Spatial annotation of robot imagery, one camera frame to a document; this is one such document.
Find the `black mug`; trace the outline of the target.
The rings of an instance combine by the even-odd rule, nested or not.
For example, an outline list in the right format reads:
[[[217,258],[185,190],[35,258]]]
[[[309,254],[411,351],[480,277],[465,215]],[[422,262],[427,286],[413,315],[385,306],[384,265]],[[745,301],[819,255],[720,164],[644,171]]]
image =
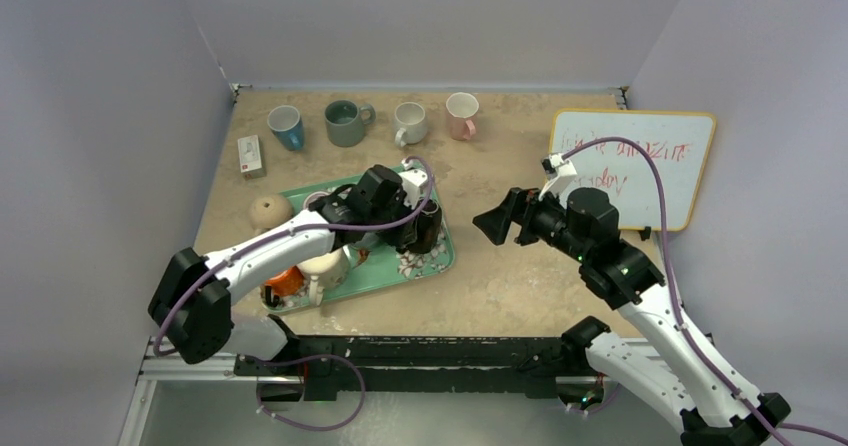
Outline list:
[[[437,201],[430,199],[414,220],[415,240],[407,250],[413,254],[429,253],[437,244],[443,211]]]

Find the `pink faceted mug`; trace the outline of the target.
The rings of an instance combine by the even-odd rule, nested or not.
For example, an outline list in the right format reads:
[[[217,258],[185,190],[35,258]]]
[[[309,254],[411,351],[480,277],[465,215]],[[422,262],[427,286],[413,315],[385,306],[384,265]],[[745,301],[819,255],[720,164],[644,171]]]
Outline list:
[[[475,118],[480,109],[478,99],[471,93],[456,92],[447,98],[445,108],[450,136],[459,141],[470,140],[477,132]]]

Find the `white speckled round mug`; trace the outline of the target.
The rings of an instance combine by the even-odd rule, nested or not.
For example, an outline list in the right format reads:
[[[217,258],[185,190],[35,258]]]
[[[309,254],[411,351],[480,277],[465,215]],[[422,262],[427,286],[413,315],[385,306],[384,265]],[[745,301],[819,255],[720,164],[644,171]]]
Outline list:
[[[427,135],[425,108],[416,102],[398,105],[393,114],[394,143],[403,148],[421,142]]]

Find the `grey flat-bottom mug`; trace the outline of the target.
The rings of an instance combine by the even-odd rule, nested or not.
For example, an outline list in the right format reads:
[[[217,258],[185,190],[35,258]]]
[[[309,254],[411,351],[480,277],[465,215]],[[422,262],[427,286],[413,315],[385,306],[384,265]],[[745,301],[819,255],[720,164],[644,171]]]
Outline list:
[[[376,120],[376,111],[368,103],[357,105],[350,100],[336,100],[324,110],[329,141],[337,147],[353,147],[362,142],[366,128]]]

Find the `blue textured mug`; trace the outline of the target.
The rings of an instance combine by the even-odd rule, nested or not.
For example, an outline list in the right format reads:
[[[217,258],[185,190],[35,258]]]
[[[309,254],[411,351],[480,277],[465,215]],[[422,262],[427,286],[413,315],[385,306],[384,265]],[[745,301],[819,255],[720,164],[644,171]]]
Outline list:
[[[267,125],[286,150],[301,151],[304,148],[304,125],[296,107],[281,105],[274,108],[267,117]]]

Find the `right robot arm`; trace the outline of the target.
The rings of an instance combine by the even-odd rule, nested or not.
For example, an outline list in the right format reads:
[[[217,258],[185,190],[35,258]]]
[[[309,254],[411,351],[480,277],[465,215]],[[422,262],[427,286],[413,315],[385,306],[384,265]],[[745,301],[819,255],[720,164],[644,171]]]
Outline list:
[[[495,245],[512,225],[515,241],[543,241],[579,264],[587,288],[633,325],[660,359],[633,351],[602,321],[587,317],[563,335],[561,358],[576,373],[590,368],[660,414],[684,445],[761,445],[791,411],[778,393],[745,380],[689,322],[671,288],[640,249],[622,239],[619,213],[595,188],[560,202],[538,189],[512,188],[496,208],[474,217]]]

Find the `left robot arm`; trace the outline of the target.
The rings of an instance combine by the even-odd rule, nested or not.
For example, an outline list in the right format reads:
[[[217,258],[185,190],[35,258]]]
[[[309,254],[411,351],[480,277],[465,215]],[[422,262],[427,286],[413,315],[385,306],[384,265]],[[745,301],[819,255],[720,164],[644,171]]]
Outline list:
[[[406,158],[403,167],[398,173],[372,166],[357,183],[236,246],[204,255],[191,247],[175,253],[148,306],[159,327],[154,354],[197,364],[228,351],[258,358],[275,375],[292,371],[298,361],[292,332],[271,317],[237,319],[233,306],[277,274],[368,233],[394,247],[412,244],[434,175],[417,156]]]

